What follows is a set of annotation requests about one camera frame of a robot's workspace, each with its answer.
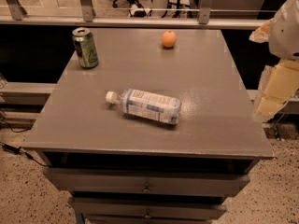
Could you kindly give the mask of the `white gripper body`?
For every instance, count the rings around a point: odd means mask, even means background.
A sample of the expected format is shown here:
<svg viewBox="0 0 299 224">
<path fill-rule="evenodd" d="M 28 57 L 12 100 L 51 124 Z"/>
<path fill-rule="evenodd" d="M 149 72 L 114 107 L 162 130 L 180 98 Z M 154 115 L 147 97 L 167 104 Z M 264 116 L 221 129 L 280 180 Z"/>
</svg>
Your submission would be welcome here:
<svg viewBox="0 0 299 224">
<path fill-rule="evenodd" d="M 269 50 L 280 59 L 299 59 L 299 0 L 286 0 L 273 17 Z"/>
</svg>

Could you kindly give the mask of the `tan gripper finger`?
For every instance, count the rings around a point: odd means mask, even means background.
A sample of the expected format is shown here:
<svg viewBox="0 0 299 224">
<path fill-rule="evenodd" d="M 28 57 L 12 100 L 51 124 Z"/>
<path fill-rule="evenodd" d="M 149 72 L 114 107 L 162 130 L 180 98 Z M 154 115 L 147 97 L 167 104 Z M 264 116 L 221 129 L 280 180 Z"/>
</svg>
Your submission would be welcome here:
<svg viewBox="0 0 299 224">
<path fill-rule="evenodd" d="M 249 40 L 256 43 L 263 43 L 269 40 L 272 20 L 264 22 L 260 27 L 251 33 Z"/>
<path fill-rule="evenodd" d="M 262 71 L 258 94 L 253 103 L 253 119 L 267 122 L 272 119 L 299 89 L 299 62 L 281 60 Z"/>
</svg>

